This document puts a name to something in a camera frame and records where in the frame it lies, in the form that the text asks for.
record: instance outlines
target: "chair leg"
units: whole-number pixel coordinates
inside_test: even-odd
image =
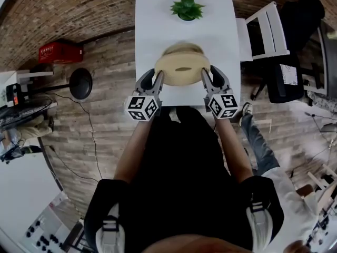
[[[260,84],[260,87],[258,89],[258,91],[256,92],[256,94],[251,94],[251,100],[255,101],[257,96],[261,93],[261,91],[263,90],[263,88],[265,87],[265,85],[267,84],[266,80],[263,78],[262,79],[262,83]]]

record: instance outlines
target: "small black object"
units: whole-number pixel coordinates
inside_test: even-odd
[[[88,70],[80,68],[75,70],[69,79],[69,89],[76,99],[87,98],[93,87],[93,79]]]

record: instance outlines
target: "red crate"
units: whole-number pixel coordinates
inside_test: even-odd
[[[83,47],[73,46],[70,44],[53,42],[49,43],[38,50],[38,62],[67,64],[76,63],[83,60]]]

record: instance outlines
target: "white wooden chair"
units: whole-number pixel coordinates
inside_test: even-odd
[[[265,53],[252,56],[247,24],[256,18],[259,21]],[[276,8],[276,2],[271,2],[266,5],[246,20],[237,18],[236,27],[239,36],[241,62],[290,54],[286,48],[282,23]]]
[[[323,164],[323,168],[328,174],[331,174],[334,181],[328,184],[325,180],[320,181],[311,172],[308,172],[308,176],[321,188],[322,193],[318,198],[318,211],[321,211],[329,202],[332,192],[337,187],[337,174],[330,169],[327,165]]]

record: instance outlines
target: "beige clothing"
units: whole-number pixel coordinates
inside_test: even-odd
[[[31,138],[42,137],[52,132],[52,129],[48,126],[49,120],[44,120],[43,115],[18,126],[16,129],[20,133],[21,141],[25,142]]]

